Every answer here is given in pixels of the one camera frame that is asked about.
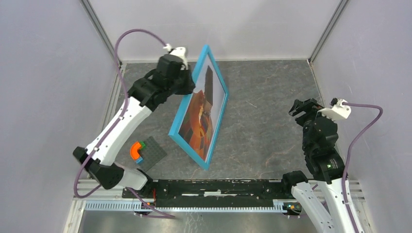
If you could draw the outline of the hot air balloon photo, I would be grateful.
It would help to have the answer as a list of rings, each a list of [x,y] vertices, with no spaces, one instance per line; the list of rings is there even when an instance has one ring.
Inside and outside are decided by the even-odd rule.
[[[179,129],[179,135],[203,161],[208,160],[224,98],[222,82],[207,55]]]

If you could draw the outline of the wooden picture frame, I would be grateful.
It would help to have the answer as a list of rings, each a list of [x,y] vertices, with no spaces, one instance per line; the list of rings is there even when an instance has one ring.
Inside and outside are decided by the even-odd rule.
[[[169,137],[202,169],[208,170],[229,90],[210,45],[204,45],[192,72],[193,93],[184,96]]]

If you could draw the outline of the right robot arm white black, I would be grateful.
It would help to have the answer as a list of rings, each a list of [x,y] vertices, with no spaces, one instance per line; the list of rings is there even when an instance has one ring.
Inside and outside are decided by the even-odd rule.
[[[319,233],[362,233],[364,231],[349,190],[346,165],[335,149],[339,138],[337,120],[351,114],[345,100],[334,98],[330,108],[315,99],[295,100],[289,115],[302,127],[302,150],[306,166],[317,182],[326,205],[314,194],[302,171],[283,175],[281,193],[295,198]]]

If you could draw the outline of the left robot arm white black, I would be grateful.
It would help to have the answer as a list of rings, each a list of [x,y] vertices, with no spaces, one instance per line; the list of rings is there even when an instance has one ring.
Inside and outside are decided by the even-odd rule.
[[[98,183],[112,189],[117,185],[134,189],[141,198],[151,195],[153,185],[140,170],[122,168],[115,159],[132,132],[171,95],[187,95],[195,87],[190,66],[181,49],[161,56],[155,69],[136,80],[125,95],[119,111],[106,128],[73,156]]]

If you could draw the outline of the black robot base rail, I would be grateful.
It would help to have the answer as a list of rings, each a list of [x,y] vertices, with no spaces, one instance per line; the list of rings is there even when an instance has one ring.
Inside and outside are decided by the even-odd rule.
[[[157,180],[137,194],[156,207],[271,207],[274,200],[292,200],[291,185],[282,180]]]

